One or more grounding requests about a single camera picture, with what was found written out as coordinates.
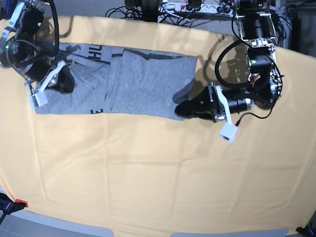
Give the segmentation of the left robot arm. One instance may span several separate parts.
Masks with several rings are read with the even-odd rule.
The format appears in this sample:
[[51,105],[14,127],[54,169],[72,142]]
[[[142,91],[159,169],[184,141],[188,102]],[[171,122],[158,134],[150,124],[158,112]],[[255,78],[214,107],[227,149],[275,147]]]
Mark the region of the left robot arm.
[[[237,22],[234,31],[237,40],[218,57],[214,73],[219,86],[211,83],[195,98],[186,100],[175,109],[184,119],[199,118],[218,122],[228,120],[231,114],[250,114],[252,106],[271,111],[282,94],[282,78],[275,55],[273,39],[275,27],[268,0],[223,0],[217,14],[232,16]],[[249,69],[246,82],[230,83],[220,75],[224,56],[235,47],[244,44]]]

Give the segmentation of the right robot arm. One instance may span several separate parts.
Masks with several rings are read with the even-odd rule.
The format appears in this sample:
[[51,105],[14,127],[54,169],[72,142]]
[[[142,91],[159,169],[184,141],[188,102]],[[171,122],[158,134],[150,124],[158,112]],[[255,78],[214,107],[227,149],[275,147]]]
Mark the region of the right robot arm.
[[[45,5],[49,5],[53,18],[52,46],[40,46],[36,42],[37,33],[44,23]],[[75,80],[68,74],[72,62],[59,50],[59,22],[54,1],[8,0],[0,10],[0,18],[8,20],[0,35],[1,67],[13,68],[24,77],[26,86],[33,93],[33,83],[41,86],[57,64],[65,61],[62,69],[48,80],[47,88],[61,93],[73,92]]]

